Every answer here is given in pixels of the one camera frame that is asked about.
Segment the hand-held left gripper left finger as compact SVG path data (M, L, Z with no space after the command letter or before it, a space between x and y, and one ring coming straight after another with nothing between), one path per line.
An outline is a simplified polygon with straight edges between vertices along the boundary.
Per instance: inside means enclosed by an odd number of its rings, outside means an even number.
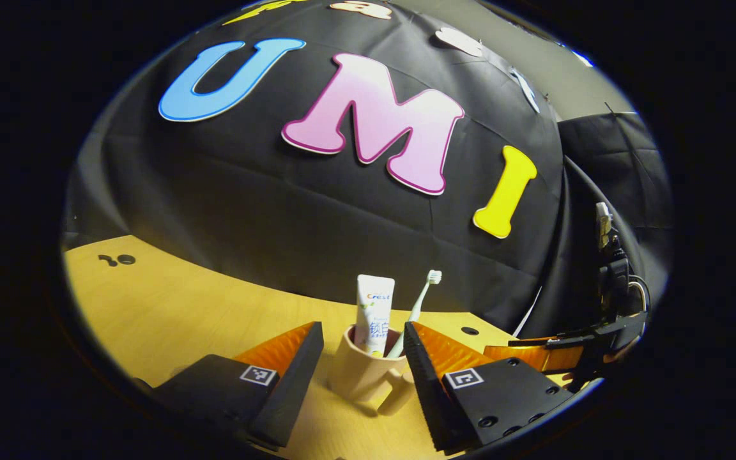
M210 353L151 388L151 396L208 430L286 447L324 345L310 321L228 358Z

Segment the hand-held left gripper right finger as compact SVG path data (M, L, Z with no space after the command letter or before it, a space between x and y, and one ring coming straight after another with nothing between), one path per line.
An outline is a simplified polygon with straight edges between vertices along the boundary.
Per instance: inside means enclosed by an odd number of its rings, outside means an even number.
M409 321L405 354L435 449L475 450L513 437L572 393L519 358L493 359Z

